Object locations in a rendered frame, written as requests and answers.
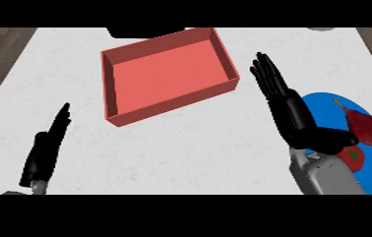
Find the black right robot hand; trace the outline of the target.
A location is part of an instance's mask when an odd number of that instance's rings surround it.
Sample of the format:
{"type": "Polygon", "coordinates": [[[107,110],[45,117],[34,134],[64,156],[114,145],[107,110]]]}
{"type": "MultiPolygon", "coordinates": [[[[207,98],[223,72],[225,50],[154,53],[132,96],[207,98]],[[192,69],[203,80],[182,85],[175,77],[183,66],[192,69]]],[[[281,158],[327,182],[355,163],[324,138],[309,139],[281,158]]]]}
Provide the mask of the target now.
{"type": "Polygon", "coordinates": [[[271,57],[259,52],[250,72],[265,95],[275,125],[288,146],[294,149],[335,155],[359,144],[358,136],[344,130],[321,127],[299,92],[288,88],[271,57]]]}

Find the red open cardboard box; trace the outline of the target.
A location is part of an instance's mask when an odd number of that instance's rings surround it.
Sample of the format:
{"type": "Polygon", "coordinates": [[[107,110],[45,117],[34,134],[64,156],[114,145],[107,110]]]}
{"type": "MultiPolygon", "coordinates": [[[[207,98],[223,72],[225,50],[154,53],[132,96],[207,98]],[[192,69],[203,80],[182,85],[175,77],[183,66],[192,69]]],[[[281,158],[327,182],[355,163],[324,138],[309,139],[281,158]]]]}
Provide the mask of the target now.
{"type": "Polygon", "coordinates": [[[194,28],[104,50],[105,119],[123,127],[235,90],[217,30],[194,28]]]}

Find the black appliance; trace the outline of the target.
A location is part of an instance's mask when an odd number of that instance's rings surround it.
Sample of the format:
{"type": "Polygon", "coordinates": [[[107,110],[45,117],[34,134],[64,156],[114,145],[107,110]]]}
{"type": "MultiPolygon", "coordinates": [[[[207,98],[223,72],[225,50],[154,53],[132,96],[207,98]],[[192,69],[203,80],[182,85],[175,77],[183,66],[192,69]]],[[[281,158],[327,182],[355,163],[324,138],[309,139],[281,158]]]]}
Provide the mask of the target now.
{"type": "Polygon", "coordinates": [[[179,31],[183,31],[183,28],[108,28],[113,38],[154,38],[179,31]]]}

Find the blue round plate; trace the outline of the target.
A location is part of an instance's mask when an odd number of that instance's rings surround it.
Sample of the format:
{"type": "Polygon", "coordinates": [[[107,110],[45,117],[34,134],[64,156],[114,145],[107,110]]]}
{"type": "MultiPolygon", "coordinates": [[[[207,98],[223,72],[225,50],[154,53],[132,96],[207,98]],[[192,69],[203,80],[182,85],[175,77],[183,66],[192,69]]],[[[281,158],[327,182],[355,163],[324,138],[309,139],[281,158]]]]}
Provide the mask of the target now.
{"type": "MultiPolygon", "coordinates": [[[[350,99],[330,92],[315,92],[303,97],[306,104],[310,107],[318,125],[321,127],[328,127],[341,130],[341,125],[338,124],[338,106],[335,105],[333,99],[337,98],[341,104],[352,109],[356,109],[365,114],[372,115],[350,99]]],[[[358,146],[362,148],[365,153],[365,163],[362,170],[353,172],[361,185],[365,190],[372,189],[372,147],[359,143],[358,146]]]]}

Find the red tomato with green stem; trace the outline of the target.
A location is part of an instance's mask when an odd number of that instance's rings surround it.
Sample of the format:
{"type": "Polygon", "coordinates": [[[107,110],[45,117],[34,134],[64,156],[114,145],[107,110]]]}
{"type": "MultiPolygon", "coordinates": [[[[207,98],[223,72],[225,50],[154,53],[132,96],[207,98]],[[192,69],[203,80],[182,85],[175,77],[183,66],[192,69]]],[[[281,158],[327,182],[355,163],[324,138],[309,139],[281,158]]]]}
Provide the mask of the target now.
{"type": "Polygon", "coordinates": [[[352,172],[362,170],[365,163],[365,153],[359,146],[344,147],[343,151],[337,154],[337,157],[346,163],[352,172]]]}

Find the dark red pepper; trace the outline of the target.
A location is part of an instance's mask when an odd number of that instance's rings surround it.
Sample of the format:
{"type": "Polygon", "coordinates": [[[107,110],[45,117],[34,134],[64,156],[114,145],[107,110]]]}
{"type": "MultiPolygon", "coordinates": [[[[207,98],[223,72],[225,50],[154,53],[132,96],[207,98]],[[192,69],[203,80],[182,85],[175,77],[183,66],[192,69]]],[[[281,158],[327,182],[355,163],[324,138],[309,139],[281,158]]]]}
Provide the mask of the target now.
{"type": "Polygon", "coordinates": [[[337,98],[333,101],[338,106],[338,124],[341,125],[341,130],[352,137],[352,142],[372,147],[372,115],[347,108],[337,98]]]}

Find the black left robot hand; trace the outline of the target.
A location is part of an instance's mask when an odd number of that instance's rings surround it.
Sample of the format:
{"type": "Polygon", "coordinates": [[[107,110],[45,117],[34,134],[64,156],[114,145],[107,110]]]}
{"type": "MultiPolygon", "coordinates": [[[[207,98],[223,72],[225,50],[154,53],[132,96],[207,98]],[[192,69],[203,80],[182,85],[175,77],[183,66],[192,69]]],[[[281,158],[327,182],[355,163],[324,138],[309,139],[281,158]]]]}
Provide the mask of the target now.
{"type": "Polygon", "coordinates": [[[20,181],[23,187],[31,188],[36,181],[49,181],[70,123],[70,103],[65,103],[56,113],[49,130],[36,134],[20,181]]]}

